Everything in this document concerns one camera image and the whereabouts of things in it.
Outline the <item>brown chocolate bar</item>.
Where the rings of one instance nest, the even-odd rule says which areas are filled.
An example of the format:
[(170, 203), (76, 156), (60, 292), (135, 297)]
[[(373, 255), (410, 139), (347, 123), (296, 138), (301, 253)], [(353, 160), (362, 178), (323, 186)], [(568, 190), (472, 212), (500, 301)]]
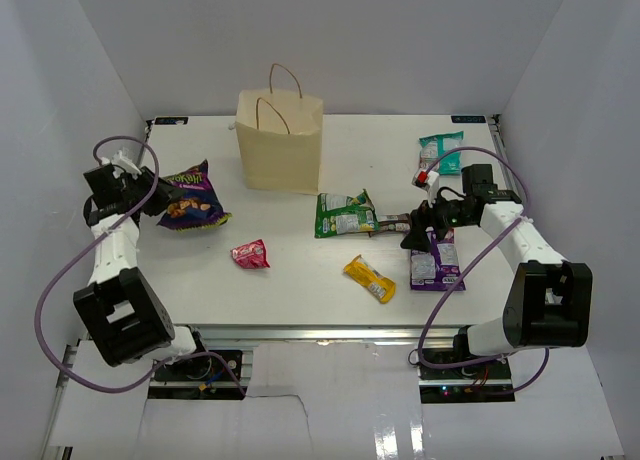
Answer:
[(368, 233), (373, 237), (382, 233), (406, 234), (411, 229), (410, 216), (407, 213), (398, 215), (380, 215), (377, 217), (378, 228)]

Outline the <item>purple snack bag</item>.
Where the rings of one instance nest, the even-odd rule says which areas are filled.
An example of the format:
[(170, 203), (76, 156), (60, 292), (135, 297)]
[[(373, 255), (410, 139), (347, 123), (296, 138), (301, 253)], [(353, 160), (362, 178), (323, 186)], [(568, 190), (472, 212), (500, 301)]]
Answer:
[(157, 225), (173, 231), (215, 228), (224, 225), (232, 214), (218, 199), (209, 180), (209, 163), (205, 159), (182, 172), (164, 177), (183, 194), (171, 203)]

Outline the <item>yellow snack bar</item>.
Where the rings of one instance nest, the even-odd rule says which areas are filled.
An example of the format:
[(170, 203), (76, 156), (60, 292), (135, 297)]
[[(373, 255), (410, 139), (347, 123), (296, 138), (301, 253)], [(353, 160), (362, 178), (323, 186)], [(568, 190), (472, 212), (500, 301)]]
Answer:
[(343, 273), (365, 288), (379, 303), (388, 303), (396, 291), (396, 284), (390, 278), (380, 274), (361, 255), (351, 260)]

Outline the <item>green snack packet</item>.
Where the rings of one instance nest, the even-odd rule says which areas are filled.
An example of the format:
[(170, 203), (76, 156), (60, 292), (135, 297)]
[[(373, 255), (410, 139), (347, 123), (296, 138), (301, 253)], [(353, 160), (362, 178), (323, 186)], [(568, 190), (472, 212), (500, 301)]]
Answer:
[(375, 206), (367, 192), (354, 197), (320, 193), (316, 198), (314, 237), (330, 238), (379, 230)]

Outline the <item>red candy packet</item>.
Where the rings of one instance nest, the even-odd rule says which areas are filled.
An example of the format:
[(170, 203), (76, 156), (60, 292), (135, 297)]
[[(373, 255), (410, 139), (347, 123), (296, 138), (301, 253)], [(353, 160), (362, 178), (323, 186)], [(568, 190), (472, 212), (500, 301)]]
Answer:
[(232, 260), (242, 269), (265, 269), (270, 264), (267, 250), (262, 239), (234, 247), (230, 250)]

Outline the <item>beige paper bag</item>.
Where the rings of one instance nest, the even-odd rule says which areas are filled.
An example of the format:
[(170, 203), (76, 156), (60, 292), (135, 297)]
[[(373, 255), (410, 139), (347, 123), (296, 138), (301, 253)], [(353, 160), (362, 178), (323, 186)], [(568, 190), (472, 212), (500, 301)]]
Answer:
[(324, 102), (276, 88), (239, 93), (235, 131), (250, 189), (315, 195), (319, 190)]

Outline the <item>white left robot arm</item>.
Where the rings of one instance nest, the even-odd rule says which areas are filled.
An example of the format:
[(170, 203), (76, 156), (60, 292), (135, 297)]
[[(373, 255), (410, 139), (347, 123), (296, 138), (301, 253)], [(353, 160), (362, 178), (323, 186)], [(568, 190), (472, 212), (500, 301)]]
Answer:
[(73, 303), (99, 353), (112, 367), (143, 357), (177, 358), (188, 378), (202, 378), (211, 354), (190, 328), (173, 324), (137, 262), (140, 216), (164, 213), (185, 191), (156, 180), (147, 167), (108, 160), (84, 178), (92, 192), (85, 223), (98, 244), (88, 285), (74, 293)]

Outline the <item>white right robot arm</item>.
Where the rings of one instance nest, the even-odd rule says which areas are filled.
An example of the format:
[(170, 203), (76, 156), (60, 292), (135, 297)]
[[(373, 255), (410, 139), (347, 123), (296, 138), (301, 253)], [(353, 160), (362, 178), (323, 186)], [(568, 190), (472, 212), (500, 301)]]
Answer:
[(410, 230), (401, 246), (430, 252), (454, 229), (478, 226), (494, 241), (514, 272), (502, 314), (489, 322), (463, 327), (454, 338), (453, 370), (472, 379), (488, 357), (537, 348), (581, 347), (588, 338), (593, 274), (554, 250), (525, 216), (512, 190), (493, 180), (489, 164), (462, 170), (462, 190), (453, 199), (433, 171), (420, 170), (414, 183), (427, 200), (410, 214)]

